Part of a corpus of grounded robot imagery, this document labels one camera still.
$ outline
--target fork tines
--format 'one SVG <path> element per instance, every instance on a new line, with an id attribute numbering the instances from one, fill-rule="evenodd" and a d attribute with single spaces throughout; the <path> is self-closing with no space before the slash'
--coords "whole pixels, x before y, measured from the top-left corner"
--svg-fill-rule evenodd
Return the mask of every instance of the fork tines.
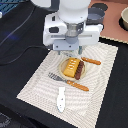
<path id="1" fill-rule="evenodd" d="M 53 73 L 51 73 L 51 72 L 49 72 L 48 76 L 49 76 L 50 78 L 54 79 L 54 80 L 56 80 L 56 78 L 57 78 L 57 75 L 55 75 L 55 74 L 53 74 Z"/>

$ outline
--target black table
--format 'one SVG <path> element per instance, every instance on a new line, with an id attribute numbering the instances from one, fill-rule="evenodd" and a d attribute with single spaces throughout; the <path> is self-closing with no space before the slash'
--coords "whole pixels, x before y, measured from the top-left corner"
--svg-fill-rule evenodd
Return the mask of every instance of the black table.
<path id="1" fill-rule="evenodd" d="M 0 19 L 0 42 L 28 17 L 32 9 L 33 5 L 30 2 L 19 4 L 17 8 Z M 0 63 L 14 59 L 28 46 L 43 46 L 44 19 L 50 13 L 36 8 L 31 18 L 1 45 Z M 96 128 L 127 128 L 128 45 L 102 38 L 100 38 L 100 42 L 117 46 L 119 50 Z M 75 128 L 71 124 L 16 98 L 48 52 L 47 49 L 32 48 L 14 63 L 0 66 L 0 104 L 50 128 Z"/>

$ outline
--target metal fork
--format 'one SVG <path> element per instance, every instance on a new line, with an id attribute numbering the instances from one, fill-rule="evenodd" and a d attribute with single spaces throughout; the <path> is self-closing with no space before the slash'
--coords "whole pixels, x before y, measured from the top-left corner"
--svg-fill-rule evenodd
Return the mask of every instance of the metal fork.
<path id="1" fill-rule="evenodd" d="M 65 83 L 67 83 L 67 84 L 69 84 L 69 85 L 71 85 L 73 87 L 79 88 L 79 89 L 81 89 L 83 91 L 89 91 L 89 89 L 87 87 L 85 87 L 83 85 L 80 85 L 80 84 L 77 84 L 75 82 L 72 82 L 70 80 L 64 80 L 61 77 L 59 77 L 59 76 L 57 76 L 57 75 L 55 75 L 55 74 L 53 74 L 51 72 L 49 72 L 48 76 L 50 78 L 52 78 L 53 80 L 65 82 Z"/>

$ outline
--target knife handle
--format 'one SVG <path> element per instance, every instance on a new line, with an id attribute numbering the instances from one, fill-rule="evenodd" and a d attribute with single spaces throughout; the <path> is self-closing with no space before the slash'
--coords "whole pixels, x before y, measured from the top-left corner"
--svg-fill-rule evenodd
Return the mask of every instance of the knife handle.
<path id="1" fill-rule="evenodd" d="M 79 89 L 81 89 L 83 91 L 89 91 L 89 89 L 87 87 L 85 87 L 83 85 L 80 85 L 80 84 L 77 84 L 77 83 L 74 83 L 74 82 L 72 82 L 70 80 L 67 81 L 67 84 L 69 84 L 69 85 L 71 85 L 73 87 L 79 88 Z"/>
<path id="2" fill-rule="evenodd" d="M 81 59 L 83 61 L 86 61 L 86 62 L 89 62 L 89 63 L 93 63 L 93 64 L 97 64 L 97 65 L 100 65 L 101 64 L 101 62 L 100 61 L 97 61 L 97 60 L 92 60 L 92 59 L 85 58 L 85 57 L 82 57 Z"/>

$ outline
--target black cable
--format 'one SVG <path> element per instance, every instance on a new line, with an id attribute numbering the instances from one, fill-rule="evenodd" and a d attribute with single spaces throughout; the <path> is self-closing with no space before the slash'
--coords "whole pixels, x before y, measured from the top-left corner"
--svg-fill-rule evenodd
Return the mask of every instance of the black cable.
<path id="1" fill-rule="evenodd" d="M 31 11 L 31 13 L 29 14 L 29 16 L 27 17 L 27 19 L 20 25 L 20 26 L 18 26 L 16 29 L 14 29 L 7 37 L 5 37 L 5 39 L 2 41 L 2 42 L 0 42 L 0 46 L 14 33 L 14 32 L 16 32 L 19 28 L 21 28 L 28 20 L 29 20 L 29 18 L 32 16 L 32 14 L 34 13 L 34 11 L 35 11 L 35 6 L 33 7 L 33 9 L 32 9 L 32 11 Z"/>
<path id="2" fill-rule="evenodd" d="M 19 3 L 24 3 L 24 2 L 28 2 L 30 0 L 25 0 L 25 1 L 19 1 L 19 2 L 0 2 L 0 4 L 19 4 Z"/>
<path id="3" fill-rule="evenodd" d="M 11 63 L 15 62 L 30 48 L 43 48 L 43 49 L 46 49 L 45 46 L 29 46 L 18 57 L 16 57 L 15 59 L 13 59 L 13 60 L 11 60 L 11 61 L 9 61 L 7 63 L 0 63 L 0 66 L 8 65 L 8 64 L 11 64 Z"/>

